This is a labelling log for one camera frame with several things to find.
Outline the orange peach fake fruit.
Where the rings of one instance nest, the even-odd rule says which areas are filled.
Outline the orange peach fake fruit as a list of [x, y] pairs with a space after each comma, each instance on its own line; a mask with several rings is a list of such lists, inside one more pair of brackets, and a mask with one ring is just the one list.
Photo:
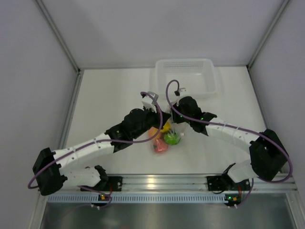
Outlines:
[[162, 133], [161, 131], [158, 132], [158, 129], [155, 127], [152, 127], [148, 131], [148, 137], [151, 138], [152, 141], [161, 139], [162, 138]]

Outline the yellow fake pepper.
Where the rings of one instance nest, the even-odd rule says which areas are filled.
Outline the yellow fake pepper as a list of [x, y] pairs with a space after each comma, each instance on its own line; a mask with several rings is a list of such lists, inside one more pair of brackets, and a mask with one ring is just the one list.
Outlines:
[[171, 129], [171, 124], [167, 121], [164, 126], [162, 127], [162, 129], [160, 130], [161, 133], [166, 133], [169, 132]]

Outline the clear zip top bag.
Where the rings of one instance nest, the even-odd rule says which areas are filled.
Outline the clear zip top bag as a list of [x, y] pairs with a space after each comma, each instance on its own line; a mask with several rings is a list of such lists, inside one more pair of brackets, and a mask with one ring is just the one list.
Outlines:
[[148, 137], [155, 136], [149, 141], [150, 148], [155, 154], [163, 154], [171, 147], [178, 145], [184, 137], [186, 123], [175, 123], [173, 118], [169, 118], [164, 124], [162, 130], [152, 127], [148, 131]]

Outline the green fake apple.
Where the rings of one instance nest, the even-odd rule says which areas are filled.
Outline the green fake apple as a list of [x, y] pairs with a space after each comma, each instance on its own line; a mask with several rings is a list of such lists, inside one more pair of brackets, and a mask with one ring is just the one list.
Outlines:
[[163, 136], [164, 142], [168, 145], [176, 145], [180, 142], [180, 137], [176, 133], [166, 133]]

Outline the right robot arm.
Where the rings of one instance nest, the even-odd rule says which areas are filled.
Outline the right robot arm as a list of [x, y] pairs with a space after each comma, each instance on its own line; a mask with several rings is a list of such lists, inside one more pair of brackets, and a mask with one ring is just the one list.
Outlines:
[[279, 183], [276, 175], [289, 161], [285, 147], [275, 131], [256, 132], [233, 126], [216, 114], [203, 112], [190, 96], [170, 105], [174, 123], [187, 123], [195, 132], [223, 140], [249, 154], [249, 159], [232, 163], [222, 178], [227, 189], [234, 189], [241, 181], [259, 178]]

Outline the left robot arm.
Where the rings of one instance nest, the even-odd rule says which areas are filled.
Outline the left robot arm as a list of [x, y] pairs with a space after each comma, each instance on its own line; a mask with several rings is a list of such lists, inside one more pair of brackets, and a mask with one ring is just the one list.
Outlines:
[[119, 124], [92, 140], [66, 149], [41, 150], [32, 168], [40, 194], [48, 196], [75, 186], [104, 190], [108, 184], [105, 169], [100, 165], [91, 167], [88, 163], [135, 144], [137, 138], [152, 127], [163, 128], [170, 117], [166, 112], [133, 109]]

